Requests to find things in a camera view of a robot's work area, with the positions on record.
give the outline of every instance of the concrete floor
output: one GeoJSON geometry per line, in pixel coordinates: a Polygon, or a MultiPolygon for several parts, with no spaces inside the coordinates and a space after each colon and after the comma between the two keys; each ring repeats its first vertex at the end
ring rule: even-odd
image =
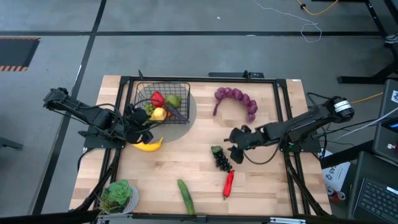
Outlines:
{"type": "MultiPolygon", "coordinates": [[[[292,0],[258,1],[264,7],[313,20],[324,31],[377,31],[364,4],[338,3],[327,13],[313,17],[292,0]]],[[[88,31],[100,2],[0,0],[0,35],[4,30],[88,31]]],[[[311,11],[329,5],[306,3],[311,11]]],[[[386,30],[395,32],[397,27],[382,1],[372,3],[386,30]]],[[[300,31],[302,25],[294,18],[262,10],[253,1],[113,0],[106,4],[99,30],[300,31]]],[[[0,151],[0,176],[6,180],[0,182],[0,217],[31,211],[60,124],[60,115],[44,109],[42,98],[50,88],[72,89],[87,41],[87,36],[43,37],[27,72],[0,73],[0,136],[25,145],[21,151],[0,151]]],[[[369,76],[390,62],[392,55],[378,37],[323,37],[313,44],[302,37],[96,37],[78,99],[92,105],[103,75],[136,75],[141,69],[148,76],[264,72],[267,78],[302,79],[305,91],[358,100],[381,92],[383,86],[339,85],[336,77],[369,76]]],[[[377,98],[355,105],[356,116],[351,123],[375,118],[380,102],[377,98]]],[[[68,210],[84,140],[77,131],[82,129],[85,125],[71,121],[44,213],[68,210]]],[[[373,134],[374,129],[368,128],[340,142],[360,144],[373,134]]],[[[330,143],[328,150],[347,147],[330,143]]]]}

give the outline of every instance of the wooden table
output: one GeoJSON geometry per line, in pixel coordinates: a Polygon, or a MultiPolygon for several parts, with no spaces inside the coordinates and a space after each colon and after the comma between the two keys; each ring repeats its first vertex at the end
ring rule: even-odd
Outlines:
{"type": "MultiPolygon", "coordinates": [[[[120,76],[106,75],[103,78],[97,104],[114,103],[120,76]]],[[[132,101],[136,86],[134,82],[132,101]]],[[[144,152],[127,144],[122,150],[117,180],[126,179],[140,192],[140,202],[134,212],[186,214],[177,179],[187,184],[197,214],[207,215],[280,215],[291,216],[287,175],[282,153],[277,153],[268,164],[255,165],[247,159],[242,164],[231,165],[235,177],[231,196],[223,200],[222,191],[227,176],[215,167],[210,146],[221,145],[234,127],[246,123],[246,111],[233,100],[220,104],[218,114],[212,115],[215,105],[214,92],[218,87],[239,88],[257,101],[256,120],[249,124],[254,129],[262,124],[277,121],[274,92],[271,84],[263,83],[209,83],[191,82],[191,94],[197,105],[197,116],[189,132],[183,137],[168,142],[155,152],[144,152]]],[[[293,116],[307,111],[307,104],[300,80],[287,80],[293,116]]],[[[280,89],[280,100],[284,105],[280,89]]],[[[257,147],[247,151],[256,161],[265,161],[276,146],[257,147]]],[[[81,161],[70,208],[79,206],[97,184],[104,150],[87,154],[81,161]]],[[[310,153],[301,154],[305,183],[315,200],[331,213],[322,177],[320,163],[310,153]]],[[[296,186],[298,209],[303,213],[301,195],[296,186]]]]}

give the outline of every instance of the red bell pepper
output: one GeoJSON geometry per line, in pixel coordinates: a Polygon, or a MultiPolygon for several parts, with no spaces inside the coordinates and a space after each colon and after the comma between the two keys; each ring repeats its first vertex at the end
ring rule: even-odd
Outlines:
{"type": "Polygon", "coordinates": [[[152,104],[157,108],[158,107],[161,108],[164,105],[164,98],[159,91],[155,91],[154,94],[150,97],[150,99],[152,100],[152,104]]]}
{"type": "Polygon", "coordinates": [[[224,200],[225,198],[229,197],[230,193],[231,193],[231,189],[232,189],[232,181],[234,180],[234,173],[235,170],[232,170],[227,178],[226,178],[226,182],[225,182],[225,186],[224,186],[224,191],[223,191],[223,195],[224,195],[224,200]]]}

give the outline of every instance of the banana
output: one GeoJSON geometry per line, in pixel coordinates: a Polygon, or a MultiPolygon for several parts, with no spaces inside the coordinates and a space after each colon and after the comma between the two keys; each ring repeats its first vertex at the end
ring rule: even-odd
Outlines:
{"type": "Polygon", "coordinates": [[[139,143],[139,144],[133,144],[133,146],[141,149],[142,151],[153,152],[158,150],[162,146],[162,142],[163,142],[163,137],[159,141],[152,144],[139,143]]]}

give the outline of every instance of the wire basket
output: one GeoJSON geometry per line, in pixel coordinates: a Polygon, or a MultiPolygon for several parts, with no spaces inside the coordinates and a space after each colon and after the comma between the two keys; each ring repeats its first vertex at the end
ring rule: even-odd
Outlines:
{"type": "Polygon", "coordinates": [[[166,99],[167,95],[177,95],[181,97],[180,106],[176,109],[185,120],[178,119],[172,115],[166,118],[165,124],[186,124],[189,120],[189,109],[190,109],[190,85],[189,83],[183,82],[144,82],[138,83],[136,90],[136,97],[134,99],[135,107],[144,108],[145,104],[150,101],[143,101],[136,105],[137,102],[150,99],[155,91],[159,91],[160,94],[166,99]]]}

